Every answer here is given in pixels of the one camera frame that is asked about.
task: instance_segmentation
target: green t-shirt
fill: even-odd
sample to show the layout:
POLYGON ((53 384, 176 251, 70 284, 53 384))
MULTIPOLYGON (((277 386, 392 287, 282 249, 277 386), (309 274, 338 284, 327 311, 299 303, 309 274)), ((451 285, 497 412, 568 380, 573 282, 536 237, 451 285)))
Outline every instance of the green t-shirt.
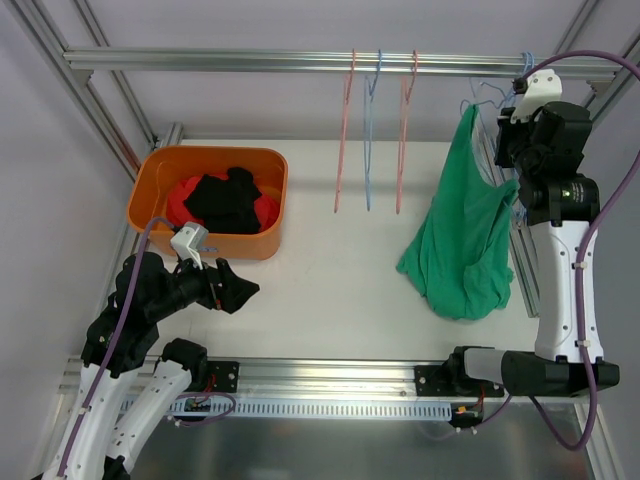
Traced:
POLYGON ((518 183, 493 187, 471 144, 475 105, 464 113, 427 218, 397 265, 442 317, 476 320, 509 301, 511 207, 518 183))

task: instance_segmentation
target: pink hanger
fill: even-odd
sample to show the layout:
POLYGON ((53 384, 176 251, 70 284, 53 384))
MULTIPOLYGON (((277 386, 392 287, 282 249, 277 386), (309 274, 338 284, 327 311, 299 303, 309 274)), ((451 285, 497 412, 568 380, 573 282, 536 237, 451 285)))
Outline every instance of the pink hanger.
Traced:
POLYGON ((402 77, 400 85, 400 140, 398 141, 398 176, 396 185, 396 213, 400 213, 402 206, 402 174, 404 173, 404 154, 407 145, 407 125, 409 123, 409 102, 413 85, 416 83, 418 73, 418 52, 413 51, 413 76, 411 85, 407 87, 407 78, 402 77))
POLYGON ((344 97, 342 102, 342 136, 340 137, 340 153, 338 154, 338 178, 336 179, 336 200, 333 213, 338 212, 340 206, 340 193, 342 192, 342 170, 344 168, 344 146, 347 140, 347 123, 349 122, 349 101, 351 99, 351 84, 353 73, 356 69, 356 51, 352 50, 351 72, 344 78, 344 97))

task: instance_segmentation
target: red cloth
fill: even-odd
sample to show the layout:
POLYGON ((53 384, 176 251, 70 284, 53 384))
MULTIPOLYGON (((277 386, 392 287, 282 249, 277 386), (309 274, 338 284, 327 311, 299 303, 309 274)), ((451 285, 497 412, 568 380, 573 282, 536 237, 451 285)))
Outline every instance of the red cloth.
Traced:
MULTIPOLYGON (((213 175, 221 180, 229 178, 226 174, 213 175)), ((195 222, 200 225, 204 225, 204 222, 199 218, 195 218, 187 207, 184 206, 184 201, 191 195, 191 192, 195 190, 198 182, 202 176, 191 177, 187 180, 182 180, 178 185, 173 187, 167 196, 167 220, 176 226, 182 226, 187 222, 195 222)), ((253 208, 256 211, 256 217, 260 222, 260 231, 264 232, 270 228, 278 219, 280 213, 280 205, 269 195, 260 190, 262 195, 255 202, 253 202, 253 208)))

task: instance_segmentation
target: orange plastic basket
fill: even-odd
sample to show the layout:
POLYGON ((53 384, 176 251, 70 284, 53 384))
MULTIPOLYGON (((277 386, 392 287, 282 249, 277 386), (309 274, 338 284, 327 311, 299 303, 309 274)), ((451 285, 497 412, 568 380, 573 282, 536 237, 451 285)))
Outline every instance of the orange plastic basket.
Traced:
MULTIPOLYGON (((127 218, 143 232, 155 216, 165 216, 167 195, 181 180, 226 173, 242 167, 253 174, 254 183, 280 204, 278 219, 271 228, 255 235, 211 233, 204 243, 203 256, 264 260, 280 246, 282 217, 287 194, 288 166, 282 155, 267 148, 172 146, 153 152, 144 162, 133 187, 127 218)), ((162 252, 173 254, 169 241, 173 232, 160 224, 150 240, 162 252)))

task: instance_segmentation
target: clothing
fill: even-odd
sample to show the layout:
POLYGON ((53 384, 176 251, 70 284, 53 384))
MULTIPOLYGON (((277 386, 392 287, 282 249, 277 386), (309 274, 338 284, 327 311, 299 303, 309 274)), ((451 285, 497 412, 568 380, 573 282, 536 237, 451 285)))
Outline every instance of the clothing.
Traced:
POLYGON ((471 137, 478 110, 464 113, 427 217, 396 269, 438 315, 480 319, 504 308, 511 207, 518 183, 493 187, 480 176, 471 137))
POLYGON ((251 172, 234 167, 226 175, 181 181, 169 192, 166 215, 175 225, 192 221, 211 233, 255 234, 271 227, 279 212, 278 203, 253 183, 251 172))

